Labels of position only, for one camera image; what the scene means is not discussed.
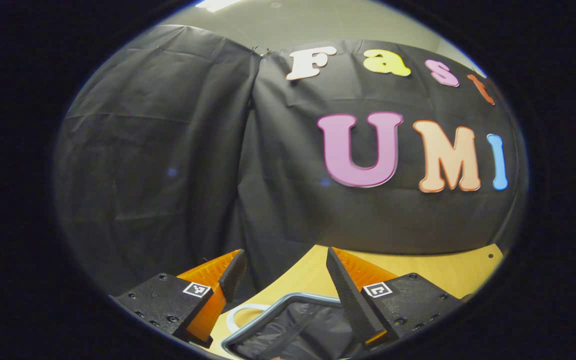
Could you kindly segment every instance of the colorful letter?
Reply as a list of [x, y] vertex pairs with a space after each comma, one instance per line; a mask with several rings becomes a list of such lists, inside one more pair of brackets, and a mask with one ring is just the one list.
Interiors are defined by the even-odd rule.
[[406, 67], [402, 57], [388, 50], [366, 50], [363, 53], [368, 59], [363, 60], [364, 68], [375, 73], [393, 73], [399, 76], [410, 75], [410, 69]]
[[459, 126], [452, 146], [446, 133], [434, 121], [415, 121], [412, 127], [421, 134], [425, 151], [425, 178], [419, 182], [419, 190], [425, 193], [443, 191], [446, 182], [441, 178], [440, 166], [450, 189], [457, 187], [460, 172], [459, 188], [462, 191], [473, 192], [482, 186], [473, 130]]
[[481, 93], [481, 96], [484, 97], [484, 99], [490, 103], [490, 105], [494, 105], [495, 101], [490, 97], [490, 95], [488, 94], [488, 92], [486, 91], [486, 86], [484, 86], [483, 82], [481, 82], [475, 75], [470, 74], [468, 75], [468, 79], [472, 80], [472, 82], [475, 84], [475, 86], [477, 87], [477, 89], [479, 90], [479, 92]]
[[286, 75], [286, 80], [297, 80], [317, 76], [320, 69], [313, 68], [317, 64], [322, 68], [328, 63], [328, 55], [337, 54], [337, 49], [332, 46], [307, 48], [290, 53], [292, 57], [292, 71]]
[[504, 162], [504, 142], [499, 135], [488, 134], [486, 139], [492, 146], [492, 154], [494, 156], [494, 180], [492, 186], [498, 191], [508, 187], [508, 179], [506, 178], [506, 163]]
[[330, 177], [348, 187], [371, 188], [388, 182], [397, 170], [397, 126], [403, 116], [397, 112], [373, 112], [368, 123], [377, 131], [377, 162], [369, 168], [352, 159], [350, 129], [357, 119], [351, 114], [332, 114], [320, 118], [317, 126], [324, 133], [324, 160]]
[[446, 64], [435, 61], [435, 60], [425, 60], [425, 67], [430, 69], [432, 77], [437, 80], [441, 85], [448, 85], [449, 87], [458, 87], [459, 80], [457, 77], [450, 72], [450, 68]]

